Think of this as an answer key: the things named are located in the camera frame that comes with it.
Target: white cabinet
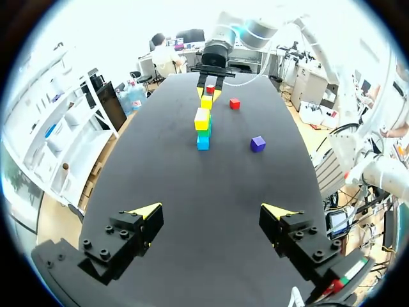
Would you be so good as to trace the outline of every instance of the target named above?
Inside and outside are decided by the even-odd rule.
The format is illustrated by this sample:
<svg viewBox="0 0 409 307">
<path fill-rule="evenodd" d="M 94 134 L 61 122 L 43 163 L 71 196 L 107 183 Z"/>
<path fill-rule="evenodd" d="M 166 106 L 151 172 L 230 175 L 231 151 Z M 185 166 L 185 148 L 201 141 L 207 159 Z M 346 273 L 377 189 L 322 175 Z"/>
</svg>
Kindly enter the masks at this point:
<svg viewBox="0 0 409 307">
<path fill-rule="evenodd" d="M 328 82 L 322 76 L 304 67 L 299 67 L 295 80 L 291 102 L 297 111 L 300 110 L 301 100 L 320 104 Z"/>
</svg>

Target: green block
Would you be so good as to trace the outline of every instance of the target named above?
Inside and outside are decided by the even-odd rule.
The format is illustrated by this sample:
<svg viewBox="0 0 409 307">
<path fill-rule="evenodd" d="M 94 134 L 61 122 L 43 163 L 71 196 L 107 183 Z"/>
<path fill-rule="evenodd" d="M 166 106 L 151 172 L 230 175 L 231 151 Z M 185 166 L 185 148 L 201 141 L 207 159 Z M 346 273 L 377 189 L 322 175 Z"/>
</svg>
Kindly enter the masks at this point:
<svg viewBox="0 0 409 307">
<path fill-rule="evenodd" d="M 212 116 L 210 115 L 210 119 L 209 119 L 209 129 L 207 130 L 198 130 L 197 131 L 197 135 L 198 136 L 212 136 Z"/>
</svg>

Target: cardboard box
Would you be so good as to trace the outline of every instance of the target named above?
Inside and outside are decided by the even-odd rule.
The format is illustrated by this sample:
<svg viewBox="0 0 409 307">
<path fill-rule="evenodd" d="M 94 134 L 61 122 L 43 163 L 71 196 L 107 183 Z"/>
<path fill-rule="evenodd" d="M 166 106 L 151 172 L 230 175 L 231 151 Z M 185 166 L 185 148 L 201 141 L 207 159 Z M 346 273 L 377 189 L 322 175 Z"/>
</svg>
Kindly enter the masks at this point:
<svg viewBox="0 0 409 307">
<path fill-rule="evenodd" d="M 83 194 L 82 194 L 81 197 L 79 198 L 78 207 L 79 207 L 82 211 L 84 211 L 84 212 L 85 212 L 85 210 L 87 209 L 88 201 L 89 201 L 89 198 L 88 198 L 87 196 L 83 195 Z"/>
<path fill-rule="evenodd" d="M 82 191 L 83 195 L 89 197 L 92 193 L 92 190 L 94 189 L 94 183 L 92 181 L 87 181 L 84 187 L 84 190 Z"/>
<path fill-rule="evenodd" d="M 91 175 L 97 176 L 102 169 L 102 163 L 97 161 L 91 170 Z"/>
</svg>

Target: purple block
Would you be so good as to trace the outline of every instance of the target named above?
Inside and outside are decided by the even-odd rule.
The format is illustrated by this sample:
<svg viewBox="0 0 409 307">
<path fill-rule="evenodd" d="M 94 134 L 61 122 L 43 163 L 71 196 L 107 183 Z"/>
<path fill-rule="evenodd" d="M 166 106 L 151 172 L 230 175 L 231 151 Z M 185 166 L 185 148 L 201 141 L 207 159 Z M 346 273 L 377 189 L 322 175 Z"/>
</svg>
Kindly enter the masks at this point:
<svg viewBox="0 0 409 307">
<path fill-rule="evenodd" d="M 251 139 L 250 148 L 253 152 L 262 152 L 264 147 L 266 147 L 266 141 L 261 136 Z"/>
</svg>

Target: water bottle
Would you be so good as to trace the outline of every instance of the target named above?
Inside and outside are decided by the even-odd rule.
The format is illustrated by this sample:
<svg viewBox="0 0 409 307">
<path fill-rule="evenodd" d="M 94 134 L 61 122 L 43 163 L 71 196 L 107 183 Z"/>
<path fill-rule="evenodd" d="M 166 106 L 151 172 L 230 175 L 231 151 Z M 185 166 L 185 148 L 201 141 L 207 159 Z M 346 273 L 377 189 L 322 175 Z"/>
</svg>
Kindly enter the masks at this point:
<svg viewBox="0 0 409 307">
<path fill-rule="evenodd" d="M 116 96 L 118 97 L 118 100 L 120 101 L 122 110 L 125 112 L 126 116 L 129 116 L 130 113 L 132 113 L 132 104 L 130 102 L 128 94 L 124 91 L 120 91 L 120 89 L 118 88 L 116 90 Z"/>
<path fill-rule="evenodd" d="M 132 109 L 138 110 L 141 107 L 142 102 L 141 102 L 140 91 L 138 90 L 138 87 L 135 85 L 134 81 L 130 83 L 127 93 L 128 93 L 128 97 L 132 104 Z"/>
<path fill-rule="evenodd" d="M 143 105 L 146 102 L 146 92 L 145 92 L 145 87 L 142 84 L 136 84 L 137 90 L 138 90 L 138 95 L 139 95 L 139 100 L 141 101 L 141 104 Z"/>
</svg>

